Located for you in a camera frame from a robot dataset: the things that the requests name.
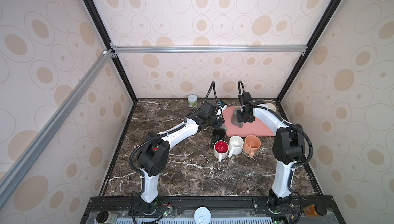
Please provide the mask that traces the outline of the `white ceramic mug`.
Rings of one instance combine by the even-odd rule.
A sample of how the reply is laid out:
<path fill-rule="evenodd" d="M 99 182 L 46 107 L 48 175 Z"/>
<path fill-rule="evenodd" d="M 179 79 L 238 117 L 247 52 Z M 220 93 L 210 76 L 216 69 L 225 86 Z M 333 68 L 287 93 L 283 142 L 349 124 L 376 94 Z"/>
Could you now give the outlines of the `white ceramic mug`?
<path fill-rule="evenodd" d="M 240 136 L 232 136 L 229 140 L 229 153 L 228 157 L 239 155 L 243 151 L 244 140 Z"/>

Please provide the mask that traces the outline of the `white mug black rim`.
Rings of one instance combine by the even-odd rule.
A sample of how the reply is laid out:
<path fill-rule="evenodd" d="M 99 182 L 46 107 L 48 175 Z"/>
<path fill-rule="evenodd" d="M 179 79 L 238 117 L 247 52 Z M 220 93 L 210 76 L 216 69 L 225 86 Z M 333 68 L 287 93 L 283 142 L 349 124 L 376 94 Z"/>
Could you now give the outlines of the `white mug black rim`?
<path fill-rule="evenodd" d="M 228 155 L 229 145 L 225 141 L 217 141 L 213 147 L 213 153 L 218 162 L 222 162 Z"/>

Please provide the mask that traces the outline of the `large grey mug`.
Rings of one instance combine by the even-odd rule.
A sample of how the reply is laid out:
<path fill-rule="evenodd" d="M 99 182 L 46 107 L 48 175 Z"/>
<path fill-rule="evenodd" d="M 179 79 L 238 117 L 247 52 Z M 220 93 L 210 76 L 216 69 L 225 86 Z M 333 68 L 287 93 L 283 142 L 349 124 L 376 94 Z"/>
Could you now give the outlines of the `large grey mug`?
<path fill-rule="evenodd" d="M 236 107 L 231 117 L 231 124 L 239 128 L 243 127 L 243 122 L 238 121 L 238 114 L 241 113 L 241 107 Z"/>

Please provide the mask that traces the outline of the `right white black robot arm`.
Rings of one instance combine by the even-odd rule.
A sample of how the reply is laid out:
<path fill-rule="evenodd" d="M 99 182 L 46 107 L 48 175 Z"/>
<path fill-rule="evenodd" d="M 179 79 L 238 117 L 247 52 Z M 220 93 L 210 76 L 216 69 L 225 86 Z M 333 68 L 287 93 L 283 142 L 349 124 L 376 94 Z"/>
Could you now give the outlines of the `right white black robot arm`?
<path fill-rule="evenodd" d="M 252 123 L 262 121 L 275 135 L 272 148 L 277 160 L 274 183 L 269 190 L 268 207 L 273 213 L 283 211 L 290 204 L 293 190 L 291 183 L 296 168 L 307 164 L 313 155 L 310 138 L 299 124 L 292 124 L 270 109 L 262 100 L 253 99 L 245 91 L 244 84 L 238 81 L 241 110 L 237 121 Z"/>

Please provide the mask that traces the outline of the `peach cream speckled mug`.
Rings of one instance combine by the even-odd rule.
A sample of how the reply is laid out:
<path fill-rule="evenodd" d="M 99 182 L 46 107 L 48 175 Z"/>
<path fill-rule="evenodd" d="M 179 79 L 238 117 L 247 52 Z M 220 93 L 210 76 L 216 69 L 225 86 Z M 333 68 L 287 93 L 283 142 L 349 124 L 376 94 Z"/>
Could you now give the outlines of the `peach cream speckled mug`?
<path fill-rule="evenodd" d="M 254 154 L 259 150 L 260 147 L 261 141 L 258 137 L 254 135 L 248 135 L 245 138 L 243 150 L 248 154 L 249 158 L 253 158 Z"/>

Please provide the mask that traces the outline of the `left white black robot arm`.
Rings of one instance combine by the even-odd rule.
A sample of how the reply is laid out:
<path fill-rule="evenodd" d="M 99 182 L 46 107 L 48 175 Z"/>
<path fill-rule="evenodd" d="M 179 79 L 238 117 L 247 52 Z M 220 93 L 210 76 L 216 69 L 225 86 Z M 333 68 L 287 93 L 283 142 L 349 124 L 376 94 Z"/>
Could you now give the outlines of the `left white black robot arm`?
<path fill-rule="evenodd" d="M 225 109 L 226 103 L 218 101 L 213 81 L 202 104 L 187 114 L 184 121 L 161 133 L 149 132 L 144 142 L 131 153 L 129 166 L 140 174 L 141 190 L 137 195 L 145 214 L 156 211 L 159 175 L 167 165 L 170 150 L 207 127 L 220 129 L 225 123 Z"/>

